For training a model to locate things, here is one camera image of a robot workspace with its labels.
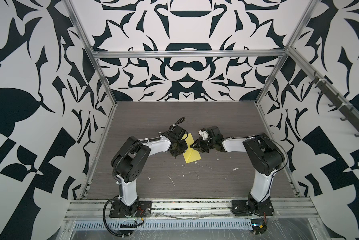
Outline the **yellow square paper sheet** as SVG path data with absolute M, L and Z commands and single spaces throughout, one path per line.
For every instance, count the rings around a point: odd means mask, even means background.
M 186 134 L 183 137 L 183 140 L 186 141 L 186 144 L 187 144 L 187 147 L 188 147 L 188 149 L 185 151 L 185 153 L 183 153 L 185 163 L 189 164 L 189 163 L 201 160 L 202 158 L 201 158 L 200 153 L 191 148 L 191 145 L 195 142 L 194 139 L 193 139 L 192 134 L 191 133 Z

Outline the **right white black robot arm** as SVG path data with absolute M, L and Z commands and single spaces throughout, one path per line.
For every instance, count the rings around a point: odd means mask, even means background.
M 273 179 L 286 161 L 277 143 L 265 133 L 225 138 L 216 126 L 199 130 L 199 135 L 191 148 L 200 153 L 214 149 L 222 153 L 240 152 L 248 155 L 255 169 L 255 177 L 244 210 L 257 213 L 263 209 L 270 202 Z

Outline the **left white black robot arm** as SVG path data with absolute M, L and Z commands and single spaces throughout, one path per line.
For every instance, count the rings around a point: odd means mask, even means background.
M 177 157 L 186 152 L 188 132 L 178 124 L 160 133 L 158 137 L 137 139 L 129 137 L 111 160 L 112 177 L 120 185 L 119 197 L 126 207 L 135 205 L 138 201 L 136 180 L 142 173 L 148 157 L 169 152 Z

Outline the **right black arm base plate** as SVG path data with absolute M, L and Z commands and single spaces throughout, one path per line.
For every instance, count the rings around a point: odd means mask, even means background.
M 232 200 L 231 212 L 236 217 L 241 216 L 272 216 L 274 207 L 270 200 L 257 203 L 255 200 Z

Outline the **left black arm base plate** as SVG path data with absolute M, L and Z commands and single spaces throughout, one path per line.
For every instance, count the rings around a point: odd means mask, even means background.
M 131 206 L 125 205 L 121 201 L 111 203 L 110 218 L 137 217 L 143 218 L 151 213 L 152 201 L 136 200 Z

